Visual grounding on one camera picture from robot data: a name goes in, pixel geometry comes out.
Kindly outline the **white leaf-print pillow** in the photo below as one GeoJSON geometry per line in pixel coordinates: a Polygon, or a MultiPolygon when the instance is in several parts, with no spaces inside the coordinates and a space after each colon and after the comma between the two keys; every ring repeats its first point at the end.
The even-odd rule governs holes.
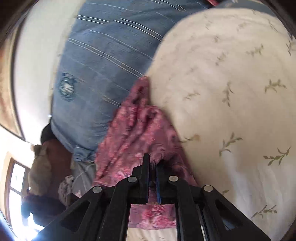
{"type": "Polygon", "coordinates": [[[147,76],[198,182],[281,240],[295,220],[295,38],[283,23],[252,9],[193,14],[147,76]]]}

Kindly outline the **olive cloth on cushion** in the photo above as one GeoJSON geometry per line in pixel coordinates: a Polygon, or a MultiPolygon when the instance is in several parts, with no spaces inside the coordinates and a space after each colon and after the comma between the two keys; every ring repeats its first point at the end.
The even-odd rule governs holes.
{"type": "Polygon", "coordinates": [[[52,166],[48,159],[47,146],[33,146],[34,161],[28,174],[30,193],[43,196],[48,192],[52,178],[52,166]]]}

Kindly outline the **crumpled grey cloth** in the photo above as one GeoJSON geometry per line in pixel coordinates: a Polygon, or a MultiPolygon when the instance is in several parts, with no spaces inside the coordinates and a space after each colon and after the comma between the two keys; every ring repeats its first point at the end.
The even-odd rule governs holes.
{"type": "Polygon", "coordinates": [[[73,182],[74,177],[72,175],[66,176],[58,188],[58,198],[66,207],[70,206],[70,194],[72,193],[73,182]]]}

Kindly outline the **blue plaid pillow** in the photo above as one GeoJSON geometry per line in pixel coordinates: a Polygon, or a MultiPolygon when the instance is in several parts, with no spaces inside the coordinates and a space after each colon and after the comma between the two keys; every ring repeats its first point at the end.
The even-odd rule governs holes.
{"type": "Polygon", "coordinates": [[[51,128],[76,162],[92,161],[114,112],[165,34],[208,1],[86,1],[66,41],[51,128]]]}

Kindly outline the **grey star-print bedding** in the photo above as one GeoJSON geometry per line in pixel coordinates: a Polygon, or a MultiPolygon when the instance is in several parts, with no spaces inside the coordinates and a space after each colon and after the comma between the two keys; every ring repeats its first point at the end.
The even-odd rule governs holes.
{"type": "Polygon", "coordinates": [[[96,165],[95,162],[88,160],[80,162],[72,161],[71,170],[74,177],[72,193],[80,198],[92,187],[96,165]]]}

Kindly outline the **pink floral garment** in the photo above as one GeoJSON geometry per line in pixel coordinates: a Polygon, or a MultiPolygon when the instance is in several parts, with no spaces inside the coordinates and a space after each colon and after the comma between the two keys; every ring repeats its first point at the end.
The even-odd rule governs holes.
{"type": "Polygon", "coordinates": [[[104,140],[99,144],[93,185],[115,186],[142,165],[150,155],[152,174],[165,160],[173,174],[190,185],[197,183],[178,134],[164,112],[149,102],[149,79],[140,78],[115,112],[104,140]]]}

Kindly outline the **brown cushion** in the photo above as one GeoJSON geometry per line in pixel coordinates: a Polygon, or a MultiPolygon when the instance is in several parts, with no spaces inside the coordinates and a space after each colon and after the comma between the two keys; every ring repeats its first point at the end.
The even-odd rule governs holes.
{"type": "Polygon", "coordinates": [[[66,176],[72,175],[70,168],[72,154],[57,139],[46,141],[44,145],[47,147],[47,157],[52,168],[51,184],[46,196],[58,199],[60,183],[66,176]]]}

